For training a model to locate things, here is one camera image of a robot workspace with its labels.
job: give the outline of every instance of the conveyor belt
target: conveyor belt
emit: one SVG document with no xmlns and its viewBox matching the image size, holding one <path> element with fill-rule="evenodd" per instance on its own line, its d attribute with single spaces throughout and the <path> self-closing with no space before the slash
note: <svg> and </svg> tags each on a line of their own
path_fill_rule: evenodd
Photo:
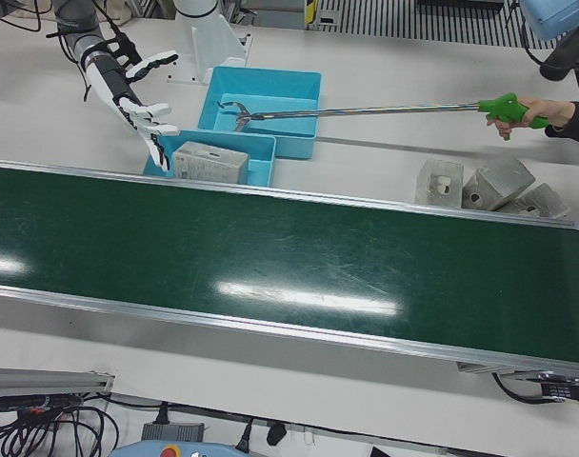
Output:
<svg viewBox="0 0 579 457">
<path fill-rule="evenodd" d="M 56 173 L 0 164 L 0 296 L 579 371 L 577 229 Z"/>
</svg>

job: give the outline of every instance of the white box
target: white box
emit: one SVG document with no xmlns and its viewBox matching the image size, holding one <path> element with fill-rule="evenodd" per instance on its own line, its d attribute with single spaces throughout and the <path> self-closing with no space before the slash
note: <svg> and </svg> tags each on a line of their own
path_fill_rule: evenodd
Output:
<svg viewBox="0 0 579 457">
<path fill-rule="evenodd" d="M 173 154 L 173 175 L 179 179 L 246 184 L 249 156 L 236 150 L 187 141 Z"/>
</svg>

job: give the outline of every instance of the metal rod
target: metal rod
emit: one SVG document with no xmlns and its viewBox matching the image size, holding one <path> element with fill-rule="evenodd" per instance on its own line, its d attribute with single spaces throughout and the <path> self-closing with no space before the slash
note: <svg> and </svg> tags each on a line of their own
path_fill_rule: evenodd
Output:
<svg viewBox="0 0 579 457">
<path fill-rule="evenodd" d="M 265 119 L 288 119 L 293 117 L 323 117 L 323 116 L 351 116 L 357 114 L 391 114 L 399 112 L 437 112 L 437 111 L 474 111 L 478 110 L 477 103 L 460 103 L 452 105 L 408 105 L 403 107 L 372 107 L 347 109 L 313 109 L 304 111 L 276 111 L 254 112 L 248 117 L 251 121 Z"/>
</svg>

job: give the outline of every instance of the blue device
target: blue device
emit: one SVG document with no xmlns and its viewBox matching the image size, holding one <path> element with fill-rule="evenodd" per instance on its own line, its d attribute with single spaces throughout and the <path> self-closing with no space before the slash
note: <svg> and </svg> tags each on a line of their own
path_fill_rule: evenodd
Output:
<svg viewBox="0 0 579 457">
<path fill-rule="evenodd" d="M 247 454 L 215 443 L 146 440 L 119 447 L 110 457 L 247 457 Z"/>
<path fill-rule="evenodd" d="M 520 0 L 520 10 L 544 41 L 579 27 L 579 0 Z"/>
</svg>

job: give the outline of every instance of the green conveyor belt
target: green conveyor belt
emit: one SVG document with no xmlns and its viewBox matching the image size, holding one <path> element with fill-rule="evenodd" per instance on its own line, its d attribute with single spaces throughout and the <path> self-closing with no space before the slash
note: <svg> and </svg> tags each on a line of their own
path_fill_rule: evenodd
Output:
<svg viewBox="0 0 579 457">
<path fill-rule="evenodd" d="M 579 363 L 579 231 L 0 168 L 0 285 Z"/>
</svg>

